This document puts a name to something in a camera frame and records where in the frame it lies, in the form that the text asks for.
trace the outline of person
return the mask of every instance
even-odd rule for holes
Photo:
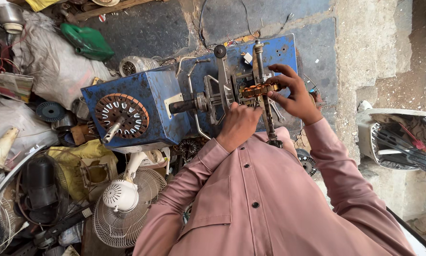
[[[150,206],[132,255],[415,255],[304,81],[289,66],[269,69],[282,74],[266,83],[287,85],[291,94],[267,96],[304,122],[333,210],[300,165],[287,129],[276,130],[283,148],[266,144],[266,133],[255,133],[262,109],[234,102],[216,139]]]

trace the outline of debris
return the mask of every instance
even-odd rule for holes
[[[303,148],[307,150],[307,152],[311,151],[311,145],[307,140],[306,132],[304,129],[301,130],[300,134],[296,136],[296,140],[293,142],[293,145],[295,146],[295,148]]]

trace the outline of white plastic part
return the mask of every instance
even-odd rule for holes
[[[3,28],[9,34],[20,34],[23,30],[23,26],[17,23],[6,23],[3,24]]]
[[[10,171],[10,169],[5,166],[6,157],[11,150],[11,146],[16,140],[19,129],[16,127],[9,128],[3,137],[0,138],[0,169]]]
[[[144,152],[132,153],[130,155],[130,160],[125,170],[125,179],[132,183],[132,179],[139,168],[142,161],[147,157]]]
[[[104,190],[102,201],[114,212],[129,212],[137,206],[139,193],[137,185],[128,181],[117,179]]]

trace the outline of wrench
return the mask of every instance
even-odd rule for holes
[[[276,103],[273,100],[270,102],[270,105],[273,107],[274,112],[276,112],[276,114],[278,116],[278,121],[280,123],[282,123],[283,121],[285,121],[286,118],[283,117],[283,115],[281,114],[281,112],[279,112],[279,109],[276,107]]]

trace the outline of fan stator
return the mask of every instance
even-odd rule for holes
[[[148,128],[149,116],[141,102],[126,94],[112,93],[102,97],[95,107],[99,124],[108,131],[119,119],[124,118],[117,136],[137,138]]]

